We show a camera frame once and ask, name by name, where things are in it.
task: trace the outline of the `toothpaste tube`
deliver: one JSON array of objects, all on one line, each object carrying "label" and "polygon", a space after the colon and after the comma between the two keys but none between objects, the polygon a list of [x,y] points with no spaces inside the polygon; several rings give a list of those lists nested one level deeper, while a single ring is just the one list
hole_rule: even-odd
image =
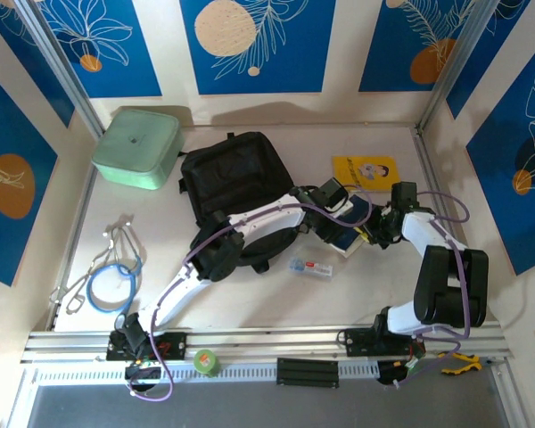
[{"label": "toothpaste tube", "polygon": [[289,269],[300,274],[308,274],[331,279],[333,277],[333,265],[325,265],[316,261],[294,257],[290,261]]}]

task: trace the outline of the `green tape roll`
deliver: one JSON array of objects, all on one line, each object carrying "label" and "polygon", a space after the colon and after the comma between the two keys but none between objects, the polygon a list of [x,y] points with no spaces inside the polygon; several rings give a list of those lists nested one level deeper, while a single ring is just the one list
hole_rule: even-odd
[{"label": "green tape roll", "polygon": [[214,377],[220,371],[220,364],[211,350],[199,350],[194,356],[194,368],[198,373]]}]

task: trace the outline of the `orange circle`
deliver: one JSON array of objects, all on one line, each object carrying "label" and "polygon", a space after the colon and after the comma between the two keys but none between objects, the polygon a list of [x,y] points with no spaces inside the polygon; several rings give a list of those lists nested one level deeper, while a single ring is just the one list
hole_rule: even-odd
[{"label": "orange circle", "polygon": [[36,182],[29,163],[17,154],[0,156],[0,212],[16,220],[26,217],[35,194]]},{"label": "orange circle", "polygon": [[435,83],[455,44],[453,38],[444,38],[436,45],[425,47],[412,60],[410,78],[418,85]]},{"label": "orange circle", "polygon": [[531,174],[525,169],[518,170],[514,175],[513,185],[517,194],[527,194],[531,190]]},{"label": "orange circle", "polygon": [[92,73],[96,73],[97,71],[101,70],[102,64],[101,61],[99,61],[99,58],[96,56],[85,54],[81,58],[79,58],[79,63],[81,64],[81,67],[86,69],[87,71],[90,71]]}]

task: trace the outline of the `small box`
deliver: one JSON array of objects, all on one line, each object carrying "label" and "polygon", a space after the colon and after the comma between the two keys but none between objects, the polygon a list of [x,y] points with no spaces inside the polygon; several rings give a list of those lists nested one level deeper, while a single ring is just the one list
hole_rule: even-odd
[{"label": "small box", "polygon": [[158,189],[166,183],[184,143],[177,118],[125,110],[99,141],[92,162],[106,180]]}]

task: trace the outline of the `yellow book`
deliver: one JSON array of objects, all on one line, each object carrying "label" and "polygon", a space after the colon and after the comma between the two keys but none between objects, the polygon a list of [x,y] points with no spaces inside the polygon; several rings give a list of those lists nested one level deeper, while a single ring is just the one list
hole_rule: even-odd
[{"label": "yellow book", "polygon": [[342,185],[360,185],[375,192],[389,192],[400,181],[390,156],[333,156],[333,173]]}]

